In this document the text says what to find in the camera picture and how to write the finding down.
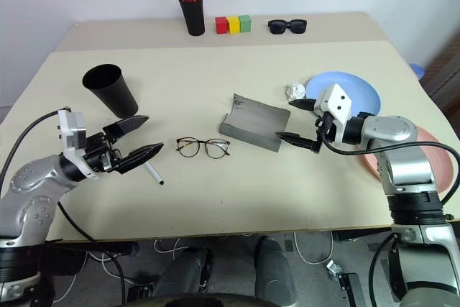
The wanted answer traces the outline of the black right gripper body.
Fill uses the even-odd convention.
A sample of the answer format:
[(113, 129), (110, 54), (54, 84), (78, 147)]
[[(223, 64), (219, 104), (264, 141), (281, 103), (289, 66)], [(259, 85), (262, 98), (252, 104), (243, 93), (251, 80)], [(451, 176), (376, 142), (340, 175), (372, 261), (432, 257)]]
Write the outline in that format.
[(313, 143), (312, 151), (319, 153), (323, 143), (330, 143), (335, 141), (335, 124), (334, 117), (329, 112), (323, 113), (322, 117), (318, 117), (315, 123), (316, 141)]

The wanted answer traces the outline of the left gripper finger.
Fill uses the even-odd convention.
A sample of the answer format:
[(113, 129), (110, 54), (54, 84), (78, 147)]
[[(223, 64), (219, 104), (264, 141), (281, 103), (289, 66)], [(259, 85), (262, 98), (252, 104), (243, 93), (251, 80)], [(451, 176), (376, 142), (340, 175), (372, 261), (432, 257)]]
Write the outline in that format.
[(164, 146), (163, 142), (145, 145), (130, 152), (125, 158), (113, 161), (113, 170), (125, 174), (152, 159)]
[(124, 135), (141, 127), (148, 119), (149, 117), (145, 115), (135, 115), (105, 126), (103, 131), (105, 133), (106, 140), (117, 141)]

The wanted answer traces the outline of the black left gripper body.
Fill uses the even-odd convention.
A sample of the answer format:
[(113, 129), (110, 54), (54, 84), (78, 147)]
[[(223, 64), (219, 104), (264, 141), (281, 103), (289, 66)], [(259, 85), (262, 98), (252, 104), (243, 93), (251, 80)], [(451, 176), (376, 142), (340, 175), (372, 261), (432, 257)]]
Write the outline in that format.
[(121, 159), (121, 153), (114, 149), (103, 132), (96, 133), (86, 139), (84, 160), (97, 173), (110, 173)]

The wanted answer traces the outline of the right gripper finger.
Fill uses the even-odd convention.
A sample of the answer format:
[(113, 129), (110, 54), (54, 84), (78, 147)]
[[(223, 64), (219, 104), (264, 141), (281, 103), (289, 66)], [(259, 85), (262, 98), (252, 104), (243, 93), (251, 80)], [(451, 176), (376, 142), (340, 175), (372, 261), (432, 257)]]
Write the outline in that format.
[(302, 147), (308, 150), (317, 150), (318, 149), (318, 141), (314, 141), (311, 139), (303, 138), (299, 134), (294, 134), (291, 132), (276, 132), (275, 133), (281, 140), (296, 146)]
[(313, 111), (315, 108), (316, 100), (311, 98), (299, 98), (289, 101), (288, 104), (298, 109)]

